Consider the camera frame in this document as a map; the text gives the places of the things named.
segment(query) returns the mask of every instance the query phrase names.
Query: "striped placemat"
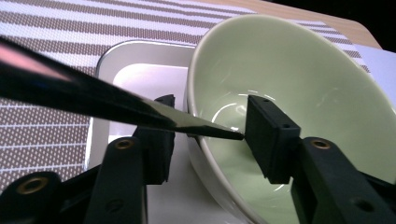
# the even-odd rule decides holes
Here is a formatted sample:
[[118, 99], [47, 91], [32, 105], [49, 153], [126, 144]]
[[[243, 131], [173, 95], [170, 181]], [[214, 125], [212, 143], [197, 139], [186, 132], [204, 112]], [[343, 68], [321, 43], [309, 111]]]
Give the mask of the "striped placemat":
[[[189, 1], [0, 0], [0, 36], [92, 76], [101, 55], [122, 41], [195, 46], [215, 24], [248, 13], [254, 12]], [[332, 27], [294, 22], [367, 69], [353, 44]], [[63, 180], [83, 172], [89, 119], [0, 98], [0, 191], [36, 171], [55, 171]]]

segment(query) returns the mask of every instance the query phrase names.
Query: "white bowl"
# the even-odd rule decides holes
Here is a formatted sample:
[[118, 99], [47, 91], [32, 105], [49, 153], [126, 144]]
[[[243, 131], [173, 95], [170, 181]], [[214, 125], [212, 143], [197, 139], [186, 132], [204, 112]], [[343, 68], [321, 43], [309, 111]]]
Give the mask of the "white bowl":
[[[218, 24], [191, 61], [189, 113], [243, 132], [248, 94], [274, 101], [302, 127], [301, 137], [327, 138], [360, 171], [394, 182], [396, 116], [391, 103], [330, 41], [263, 15]], [[298, 222], [290, 186], [270, 185], [245, 141], [199, 137], [195, 144], [192, 164], [225, 209], [252, 223]]]

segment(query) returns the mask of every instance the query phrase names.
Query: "knife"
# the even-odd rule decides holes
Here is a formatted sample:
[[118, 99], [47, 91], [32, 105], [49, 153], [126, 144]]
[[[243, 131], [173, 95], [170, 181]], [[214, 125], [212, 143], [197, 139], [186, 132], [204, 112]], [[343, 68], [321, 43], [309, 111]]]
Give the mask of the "knife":
[[81, 115], [193, 135], [244, 135], [122, 90], [0, 37], [0, 96]]

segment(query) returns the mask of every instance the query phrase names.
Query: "wooden table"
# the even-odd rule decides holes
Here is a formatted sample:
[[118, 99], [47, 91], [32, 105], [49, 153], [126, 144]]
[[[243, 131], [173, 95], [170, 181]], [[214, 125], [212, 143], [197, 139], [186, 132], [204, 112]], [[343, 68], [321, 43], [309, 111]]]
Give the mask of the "wooden table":
[[257, 13], [280, 17], [283, 19], [295, 19], [302, 21], [323, 21], [332, 28], [345, 35], [352, 43], [381, 49], [373, 35], [366, 27], [356, 21], [346, 20], [307, 11], [296, 7], [287, 7], [280, 4], [261, 0], [196, 0], [198, 2], [244, 7]]

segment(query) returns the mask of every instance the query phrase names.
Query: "brass screw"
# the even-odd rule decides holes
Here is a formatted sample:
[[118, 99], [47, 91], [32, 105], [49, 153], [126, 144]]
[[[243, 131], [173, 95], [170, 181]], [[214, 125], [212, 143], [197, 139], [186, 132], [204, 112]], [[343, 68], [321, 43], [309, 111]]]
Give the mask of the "brass screw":
[[321, 140], [321, 139], [312, 140], [311, 145], [314, 147], [317, 147], [319, 149], [329, 149], [330, 148], [330, 144], [326, 141]]
[[129, 139], [120, 140], [116, 143], [117, 149], [126, 149], [134, 145], [134, 142]]
[[20, 184], [17, 188], [17, 192], [19, 194], [31, 194], [40, 191], [49, 183], [49, 180], [43, 176], [34, 176], [22, 184]]

